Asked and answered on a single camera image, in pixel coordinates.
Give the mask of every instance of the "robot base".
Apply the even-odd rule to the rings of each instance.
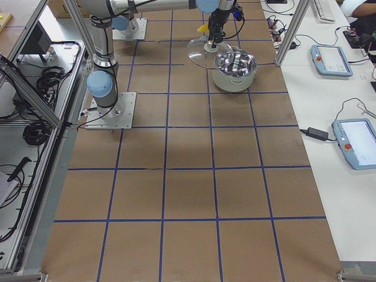
[[[112,129],[131,129],[133,122],[133,114],[135,112],[136,92],[122,92],[119,94],[119,100],[125,105],[124,113],[117,118],[98,119],[99,114],[97,111],[89,112],[86,129],[89,130],[112,130]],[[92,108],[96,107],[96,102],[92,101]]]
[[[136,19],[139,25],[138,31],[133,34],[126,34],[114,29],[112,31],[112,37],[114,41],[134,41],[134,40],[144,40],[146,35],[146,25],[147,19]]]

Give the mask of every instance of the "white keyboard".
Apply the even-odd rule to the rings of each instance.
[[[334,24],[335,18],[328,1],[330,0],[312,0],[313,10],[316,11],[317,18],[320,22]]]

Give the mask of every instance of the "wooden board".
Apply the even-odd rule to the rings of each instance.
[[[6,23],[11,19],[11,13],[0,13],[0,32],[4,29]]]

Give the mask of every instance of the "white pot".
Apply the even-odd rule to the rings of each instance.
[[[234,62],[223,69],[212,71],[214,83],[227,92],[240,92],[247,89],[253,82],[257,71],[255,57],[242,49],[232,47]]]

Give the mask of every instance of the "blue tablet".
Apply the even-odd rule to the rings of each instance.
[[[376,132],[368,119],[336,120],[332,127],[353,169],[376,169]]]
[[[340,46],[313,45],[311,56],[320,75],[348,77],[353,74]]]

